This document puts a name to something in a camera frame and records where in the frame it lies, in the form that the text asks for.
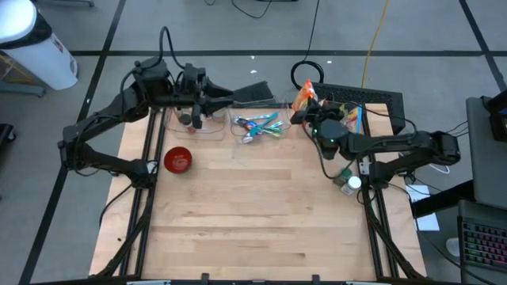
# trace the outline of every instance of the white paper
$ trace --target white paper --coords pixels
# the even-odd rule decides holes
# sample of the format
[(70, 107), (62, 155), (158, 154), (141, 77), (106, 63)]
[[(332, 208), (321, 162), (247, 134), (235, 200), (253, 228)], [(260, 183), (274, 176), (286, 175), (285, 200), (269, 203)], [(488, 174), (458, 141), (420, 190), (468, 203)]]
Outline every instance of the white paper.
[[(407, 185), (406, 190), (410, 195), (410, 201), (412, 201), (412, 203), (429, 197), (429, 195), (421, 194), (421, 193), (429, 194), (428, 186), (426, 185)], [(418, 218), (416, 223), (419, 225), (420, 231), (440, 230), (440, 227), (438, 226), (438, 221), (436, 220), (435, 213)]]

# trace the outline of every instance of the metal clamp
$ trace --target metal clamp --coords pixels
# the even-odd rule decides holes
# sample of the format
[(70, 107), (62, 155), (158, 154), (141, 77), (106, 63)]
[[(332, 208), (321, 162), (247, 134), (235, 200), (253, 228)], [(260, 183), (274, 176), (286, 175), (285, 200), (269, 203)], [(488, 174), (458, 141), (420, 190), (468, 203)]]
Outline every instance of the metal clamp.
[(371, 162), (359, 162), (359, 173), (363, 175), (370, 175)]

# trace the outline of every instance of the orange bag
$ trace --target orange bag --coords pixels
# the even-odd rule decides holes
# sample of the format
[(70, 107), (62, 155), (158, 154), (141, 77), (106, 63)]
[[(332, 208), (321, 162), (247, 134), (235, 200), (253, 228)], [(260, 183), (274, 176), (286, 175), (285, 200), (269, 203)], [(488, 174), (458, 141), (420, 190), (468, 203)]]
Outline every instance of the orange bag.
[(315, 94), (314, 86), (311, 84), (310, 79), (304, 83), (303, 88), (298, 93), (292, 102), (292, 109), (294, 111), (304, 110), (308, 105), (308, 98), (314, 98), (318, 101), (317, 94)]

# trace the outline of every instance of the wooden tabletop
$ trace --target wooden tabletop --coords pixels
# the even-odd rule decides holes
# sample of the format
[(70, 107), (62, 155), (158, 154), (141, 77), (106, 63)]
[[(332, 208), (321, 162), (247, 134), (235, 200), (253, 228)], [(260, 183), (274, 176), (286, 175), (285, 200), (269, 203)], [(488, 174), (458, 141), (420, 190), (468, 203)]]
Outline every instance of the wooden tabletop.
[[(367, 108), (387, 114), (384, 104)], [(273, 111), (234, 109), (229, 115)], [(284, 116), (280, 112), (278, 120)], [(300, 126), (290, 127), (283, 139), (264, 134), (245, 145), (228, 120), (223, 128), (206, 123), (211, 134), (191, 137), (170, 118), (162, 155), (184, 146), (193, 165), (179, 175), (163, 167), (159, 171), (144, 279), (199, 279), (204, 272), (211, 279), (309, 280), (314, 274), (322, 280), (375, 279), (364, 207), (356, 195), (346, 196), (323, 176), (315, 147)], [(368, 120), (373, 136), (392, 134), (388, 118), (368, 113)], [(120, 158), (140, 158), (147, 121), (126, 124)], [(384, 161), (394, 158), (377, 155)], [(329, 174), (345, 165), (339, 154), (325, 161)], [(356, 173), (355, 164), (352, 170)], [(113, 178), (109, 200), (129, 183), (126, 177)], [(402, 178), (391, 183), (405, 188)], [(406, 193), (391, 187), (383, 194), (395, 244), (425, 275)], [(125, 239), (132, 199), (130, 191), (105, 214), (90, 274), (100, 271)], [(388, 276), (380, 239), (379, 244)], [(129, 272), (136, 252), (134, 245)]]

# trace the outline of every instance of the yellow cable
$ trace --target yellow cable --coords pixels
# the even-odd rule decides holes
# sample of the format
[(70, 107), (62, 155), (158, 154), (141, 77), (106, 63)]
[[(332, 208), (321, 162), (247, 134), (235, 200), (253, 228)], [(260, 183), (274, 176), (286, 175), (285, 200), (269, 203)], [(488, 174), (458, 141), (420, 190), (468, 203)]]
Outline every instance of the yellow cable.
[(389, 6), (389, 0), (386, 0), (386, 4), (383, 6), (382, 17), (380, 18), (379, 26), (373, 36), (372, 44), (370, 45), (370, 49), (366, 54), (366, 60), (364, 61), (364, 69), (363, 69), (363, 80), (361, 80), (361, 88), (364, 88), (364, 82), (366, 81), (366, 73), (368, 71), (368, 62), (370, 61), (370, 54), (372, 53), (373, 46), (375, 45), (375, 41), (377, 40), (377, 36), (379, 35), (380, 28), (383, 24), (383, 19), (386, 17), (387, 7)]
[(21, 70), (18, 67), (16, 67), (14, 65), (14, 62), (10, 62), (9, 60), (7, 60), (2, 55), (0, 55), (0, 59), (3, 60), (4, 63), (9, 64), (10, 67), (12, 67), (13, 69), (15, 69), (15, 71), (19, 72), (21, 75), (23, 75), (25, 77), (25, 79), (18, 79), (18, 80), (15, 80), (15, 82), (30, 82), (30, 83), (32, 82), (32, 79), (28, 75), (26, 75), (26, 73), (23, 70)]

